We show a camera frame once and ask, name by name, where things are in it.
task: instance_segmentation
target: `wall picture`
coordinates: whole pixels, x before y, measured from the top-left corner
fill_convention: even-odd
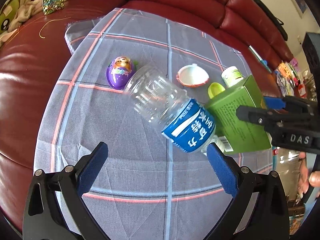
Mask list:
[[[295,5],[298,14],[302,18],[305,12],[308,10],[308,5],[304,0],[292,0],[292,2]]]

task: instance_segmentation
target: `human hand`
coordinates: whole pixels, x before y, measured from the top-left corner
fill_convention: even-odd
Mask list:
[[[320,187],[320,171],[315,171],[311,173],[308,179],[308,168],[306,164],[306,153],[300,152],[299,158],[303,159],[300,164],[300,177],[298,181],[298,193],[300,198],[303,197],[303,193],[306,193],[309,189],[309,184],[312,187]]]

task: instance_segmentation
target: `green plush toy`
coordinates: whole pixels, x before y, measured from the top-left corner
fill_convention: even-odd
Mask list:
[[[9,28],[10,22],[14,19],[19,9],[20,0],[7,0],[0,10],[0,34]]]

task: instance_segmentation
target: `checkered gray fabric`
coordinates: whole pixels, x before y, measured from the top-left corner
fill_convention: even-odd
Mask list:
[[[227,67],[235,65],[245,76],[251,73],[246,61],[239,51],[200,30],[150,13],[115,9],[88,34],[94,25],[87,21],[68,28],[67,42],[86,37],[75,45],[48,102],[34,169],[61,171],[104,141],[109,157],[83,200],[112,240],[203,239],[231,196],[221,188],[205,155],[186,154],[170,145],[127,98],[111,89],[106,68],[118,56],[136,60],[140,67],[154,63],[189,96],[205,103],[209,84],[223,84],[221,72]],[[207,71],[207,85],[192,89],[176,81],[177,71],[192,63]],[[254,172],[272,168],[271,150],[234,158]],[[59,194],[58,200],[68,225],[77,232]]]

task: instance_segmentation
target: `purple toy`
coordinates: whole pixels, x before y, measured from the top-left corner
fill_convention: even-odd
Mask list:
[[[122,90],[135,72],[134,63],[129,58],[117,57],[110,63],[106,75],[112,88]]]

